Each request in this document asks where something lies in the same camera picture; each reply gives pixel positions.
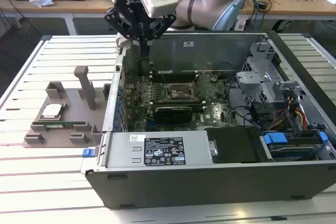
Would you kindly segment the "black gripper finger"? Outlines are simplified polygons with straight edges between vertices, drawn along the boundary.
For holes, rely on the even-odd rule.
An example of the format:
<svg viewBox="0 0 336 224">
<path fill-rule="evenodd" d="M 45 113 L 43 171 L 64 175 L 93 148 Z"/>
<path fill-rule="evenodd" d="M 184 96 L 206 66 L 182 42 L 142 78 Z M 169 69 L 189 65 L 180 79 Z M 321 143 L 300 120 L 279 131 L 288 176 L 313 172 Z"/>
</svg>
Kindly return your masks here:
<svg viewBox="0 0 336 224">
<path fill-rule="evenodd" d="M 175 22 L 174 14 L 167 14 L 158 18 L 146 18 L 144 21 L 144 55 L 149 55 L 152 41 L 159 39 Z"/>
<path fill-rule="evenodd" d="M 104 19 L 123 37 L 136 42 L 139 46 L 140 56 L 144 56 L 142 5 L 114 5 L 108 9 Z"/>
</svg>

